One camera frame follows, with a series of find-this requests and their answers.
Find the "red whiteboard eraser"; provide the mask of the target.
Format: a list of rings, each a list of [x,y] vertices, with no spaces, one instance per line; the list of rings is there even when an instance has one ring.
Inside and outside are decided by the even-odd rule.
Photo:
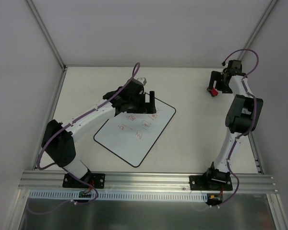
[[[207,88],[207,91],[209,92],[209,94],[212,96],[212,97],[216,97],[218,96],[218,91],[215,89],[215,88]]]

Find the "white whiteboard black rim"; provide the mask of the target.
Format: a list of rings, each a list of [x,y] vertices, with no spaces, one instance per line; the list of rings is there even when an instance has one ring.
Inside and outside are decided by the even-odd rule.
[[[109,119],[94,135],[94,141],[134,168],[141,165],[176,113],[155,99],[156,113],[121,113]]]

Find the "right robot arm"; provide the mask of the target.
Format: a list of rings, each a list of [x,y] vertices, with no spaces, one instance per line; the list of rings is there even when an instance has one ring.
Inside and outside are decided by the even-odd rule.
[[[226,137],[221,150],[204,175],[204,185],[209,190],[232,190],[231,165],[241,142],[255,130],[259,120],[263,99],[257,98],[248,86],[246,73],[239,60],[223,62],[222,72],[212,71],[207,91],[212,97],[219,92],[233,94],[234,99],[226,115]]]

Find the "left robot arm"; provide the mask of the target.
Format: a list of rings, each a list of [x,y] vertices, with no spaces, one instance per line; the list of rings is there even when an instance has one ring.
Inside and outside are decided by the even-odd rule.
[[[51,120],[43,136],[42,150],[64,169],[79,187],[89,185],[92,174],[88,167],[76,156],[76,141],[94,126],[121,113],[156,113],[155,92],[145,93],[144,83],[131,80],[115,91],[107,92],[88,111],[64,122]]]

